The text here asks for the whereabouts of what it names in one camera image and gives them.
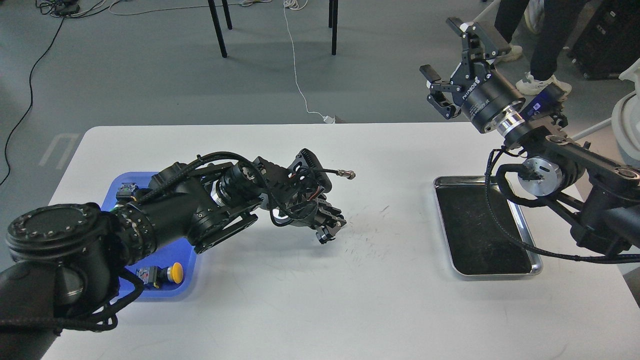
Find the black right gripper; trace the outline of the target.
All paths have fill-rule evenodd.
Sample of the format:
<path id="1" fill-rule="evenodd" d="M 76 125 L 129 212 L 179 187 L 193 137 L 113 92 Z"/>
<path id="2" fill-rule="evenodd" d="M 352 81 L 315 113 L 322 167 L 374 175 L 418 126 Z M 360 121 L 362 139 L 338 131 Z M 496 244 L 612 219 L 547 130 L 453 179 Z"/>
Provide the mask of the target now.
<path id="1" fill-rule="evenodd" d="M 443 82 L 430 64 L 419 67 L 429 88 L 428 102 L 446 119 L 464 114 L 480 133 L 498 130 L 507 135 L 522 126 L 519 111 L 525 98 L 494 66 L 501 55 L 499 32 L 485 21 L 449 17 L 446 23 L 462 39 L 461 61 L 450 82 Z M 487 66 L 474 69 L 477 63 Z"/>

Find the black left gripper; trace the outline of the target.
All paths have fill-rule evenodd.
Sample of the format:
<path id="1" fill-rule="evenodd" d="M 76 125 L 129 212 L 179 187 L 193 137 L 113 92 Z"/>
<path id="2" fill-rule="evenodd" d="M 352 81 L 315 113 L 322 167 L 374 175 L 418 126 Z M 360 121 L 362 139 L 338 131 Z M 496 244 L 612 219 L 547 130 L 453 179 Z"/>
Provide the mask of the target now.
<path id="1" fill-rule="evenodd" d="M 346 224 L 342 210 L 327 202 L 325 197 L 317 197 L 311 201 L 292 205 L 288 208 L 288 212 L 292 214 L 292 218 L 286 217 L 283 210 L 276 209 L 273 216 L 274 224 L 277 226 L 309 227 L 315 230 L 316 237 L 321 244 L 336 239 L 336 235 Z"/>

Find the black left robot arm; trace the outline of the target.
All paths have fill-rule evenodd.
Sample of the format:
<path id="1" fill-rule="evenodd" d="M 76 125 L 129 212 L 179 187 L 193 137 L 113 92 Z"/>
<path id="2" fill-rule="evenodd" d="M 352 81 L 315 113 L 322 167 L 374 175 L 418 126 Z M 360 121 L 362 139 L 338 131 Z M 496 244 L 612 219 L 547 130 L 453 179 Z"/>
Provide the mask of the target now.
<path id="1" fill-rule="evenodd" d="M 332 241 L 346 220 L 327 201 L 329 174 L 355 178 L 306 148 L 286 167 L 213 152 L 175 162 L 148 187 L 122 186 L 110 210 L 58 203 L 18 216 L 6 235 L 14 265 L 1 272 L 1 358 L 39 360 L 63 330 L 114 330 L 144 289 L 130 266 L 178 239 L 203 253 L 254 224 L 259 208 L 277 227 Z"/>

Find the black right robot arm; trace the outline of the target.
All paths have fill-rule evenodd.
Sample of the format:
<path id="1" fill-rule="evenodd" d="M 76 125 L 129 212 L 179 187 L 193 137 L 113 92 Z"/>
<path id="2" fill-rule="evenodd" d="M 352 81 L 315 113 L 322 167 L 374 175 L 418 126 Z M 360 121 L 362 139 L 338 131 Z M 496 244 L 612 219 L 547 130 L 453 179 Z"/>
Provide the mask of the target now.
<path id="1" fill-rule="evenodd" d="M 580 145 L 563 131 L 565 92 L 549 84 L 525 103 L 521 92 L 503 77 L 494 59 L 505 56 L 510 46 L 487 22 L 446 19 L 461 38 L 461 61 L 450 80 L 442 80 L 429 64 L 420 72 L 429 87 L 428 101 L 446 119 L 460 114 L 480 133 L 493 130 L 504 142 L 496 152 L 522 148 L 521 164 L 498 167 L 494 180 L 505 198 L 523 207 L 548 207 L 569 225 L 580 248 L 597 256 L 578 256 L 546 251 L 510 238 L 519 248 L 592 264 L 634 264 L 639 246 L 639 170 L 620 164 Z"/>

